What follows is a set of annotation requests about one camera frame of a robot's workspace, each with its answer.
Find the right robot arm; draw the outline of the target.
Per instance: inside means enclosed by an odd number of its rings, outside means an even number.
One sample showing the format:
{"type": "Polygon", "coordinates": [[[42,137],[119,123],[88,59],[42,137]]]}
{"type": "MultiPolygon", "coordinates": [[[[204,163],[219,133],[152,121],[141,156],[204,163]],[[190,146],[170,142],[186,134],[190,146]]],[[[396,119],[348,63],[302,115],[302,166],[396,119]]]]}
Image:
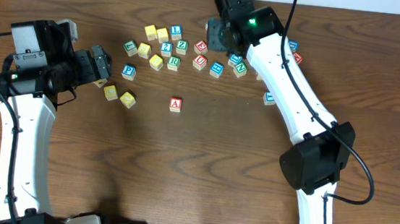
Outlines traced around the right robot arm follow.
{"type": "Polygon", "coordinates": [[[349,153],[331,133],[352,143],[351,124],[338,124],[312,91],[289,46],[289,26],[272,8],[256,9],[251,0],[214,1],[220,21],[208,31],[210,44],[247,60],[263,78],[285,122],[292,148],[279,162],[296,189],[299,224],[333,224],[328,194],[335,192],[349,153]]]}

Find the blue 2 block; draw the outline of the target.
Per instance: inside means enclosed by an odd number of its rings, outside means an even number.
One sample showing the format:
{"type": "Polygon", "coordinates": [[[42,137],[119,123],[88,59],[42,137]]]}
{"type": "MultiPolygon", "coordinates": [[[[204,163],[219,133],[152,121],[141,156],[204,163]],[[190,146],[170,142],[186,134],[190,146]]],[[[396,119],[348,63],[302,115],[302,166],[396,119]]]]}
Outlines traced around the blue 2 block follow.
{"type": "Polygon", "coordinates": [[[163,42],[161,44],[161,55],[166,58],[171,56],[173,44],[171,42],[163,42]]]}

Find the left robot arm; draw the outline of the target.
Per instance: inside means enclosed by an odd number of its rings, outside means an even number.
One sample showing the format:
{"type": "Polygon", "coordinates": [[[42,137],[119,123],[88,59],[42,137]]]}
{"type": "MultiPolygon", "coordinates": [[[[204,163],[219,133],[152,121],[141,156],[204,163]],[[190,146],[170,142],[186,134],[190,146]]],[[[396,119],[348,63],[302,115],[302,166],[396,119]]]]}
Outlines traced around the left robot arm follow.
{"type": "Polygon", "coordinates": [[[61,92],[106,81],[111,57],[95,45],[75,51],[72,20],[13,23],[15,52],[0,73],[0,224],[27,211],[50,215],[48,147],[61,92]]]}

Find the red A block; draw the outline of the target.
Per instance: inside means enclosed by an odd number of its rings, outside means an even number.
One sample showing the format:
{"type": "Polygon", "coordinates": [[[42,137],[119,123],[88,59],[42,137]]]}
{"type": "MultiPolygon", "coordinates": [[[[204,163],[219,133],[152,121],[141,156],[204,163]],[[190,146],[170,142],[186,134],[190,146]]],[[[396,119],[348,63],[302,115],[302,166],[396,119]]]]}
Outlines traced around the red A block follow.
{"type": "Polygon", "coordinates": [[[182,99],[180,98],[171,98],[169,103],[169,110],[171,112],[180,112],[182,109],[182,99]]]}

